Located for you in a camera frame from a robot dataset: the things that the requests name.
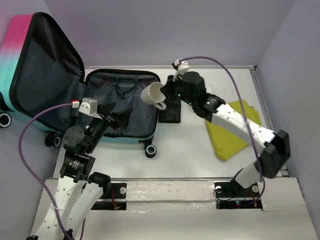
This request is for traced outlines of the white ceramic mug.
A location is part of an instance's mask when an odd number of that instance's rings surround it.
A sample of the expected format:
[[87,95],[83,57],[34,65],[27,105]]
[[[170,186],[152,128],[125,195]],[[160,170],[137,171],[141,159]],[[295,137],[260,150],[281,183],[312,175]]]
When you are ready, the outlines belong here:
[[147,105],[153,105],[159,110],[163,111],[167,108],[165,104],[166,97],[161,92],[164,85],[160,82],[153,82],[144,88],[141,92],[141,99]]

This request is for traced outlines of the black pouch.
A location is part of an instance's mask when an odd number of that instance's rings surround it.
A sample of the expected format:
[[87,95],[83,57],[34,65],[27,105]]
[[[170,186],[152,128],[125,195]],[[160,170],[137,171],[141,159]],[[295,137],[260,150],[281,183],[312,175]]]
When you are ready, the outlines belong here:
[[158,121],[160,123],[177,124],[181,122],[181,100],[165,100],[165,110],[160,110]]

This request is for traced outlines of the pink and teal suitcase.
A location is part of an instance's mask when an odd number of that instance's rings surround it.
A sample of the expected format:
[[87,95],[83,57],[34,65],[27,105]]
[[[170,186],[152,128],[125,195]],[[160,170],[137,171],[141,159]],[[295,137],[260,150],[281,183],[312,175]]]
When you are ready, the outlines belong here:
[[97,69],[85,72],[82,58],[58,23],[45,12],[11,18],[0,46],[0,126],[12,118],[27,122],[45,109],[82,98],[99,105],[116,103],[114,112],[132,108],[128,127],[108,128],[105,142],[143,144],[153,158],[158,109],[144,104],[141,92],[159,82],[144,70]]

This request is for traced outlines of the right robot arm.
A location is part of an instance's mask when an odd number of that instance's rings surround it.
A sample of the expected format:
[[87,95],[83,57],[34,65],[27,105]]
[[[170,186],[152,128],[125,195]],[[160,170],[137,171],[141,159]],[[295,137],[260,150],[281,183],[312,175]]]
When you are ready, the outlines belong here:
[[275,132],[245,118],[225,100],[207,92],[198,72],[187,72],[177,79],[170,75],[160,91],[168,100],[179,99],[189,104],[197,116],[230,131],[256,151],[258,159],[239,170],[230,182],[235,196],[242,196],[263,178],[275,178],[291,157],[290,137],[286,131]]

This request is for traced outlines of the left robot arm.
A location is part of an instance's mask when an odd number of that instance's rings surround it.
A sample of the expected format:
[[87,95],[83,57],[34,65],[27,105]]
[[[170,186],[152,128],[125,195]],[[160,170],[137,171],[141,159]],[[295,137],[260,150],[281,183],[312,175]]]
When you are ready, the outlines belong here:
[[55,193],[46,184],[51,205],[30,240],[73,240],[84,230],[85,219],[99,198],[110,194],[111,178],[100,172],[91,172],[95,158],[91,156],[108,128],[125,130],[132,109],[114,112],[116,103],[99,105],[93,98],[73,100],[68,106],[92,118],[89,125],[71,126],[64,134],[64,160],[59,171]]

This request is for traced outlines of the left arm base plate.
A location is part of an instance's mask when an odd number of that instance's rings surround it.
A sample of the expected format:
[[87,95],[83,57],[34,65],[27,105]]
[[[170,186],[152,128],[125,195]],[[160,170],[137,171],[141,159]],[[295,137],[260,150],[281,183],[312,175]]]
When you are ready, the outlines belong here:
[[104,192],[91,210],[99,211],[125,211],[127,209],[127,183],[126,182],[112,182],[110,190]]

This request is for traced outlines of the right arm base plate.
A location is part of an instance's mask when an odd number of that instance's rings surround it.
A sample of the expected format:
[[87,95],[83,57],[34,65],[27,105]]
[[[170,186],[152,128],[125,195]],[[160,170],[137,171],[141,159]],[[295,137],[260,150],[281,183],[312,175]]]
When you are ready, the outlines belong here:
[[233,191],[229,181],[214,183],[213,196],[218,210],[263,209],[262,201],[258,199],[260,190],[257,183],[247,189]]

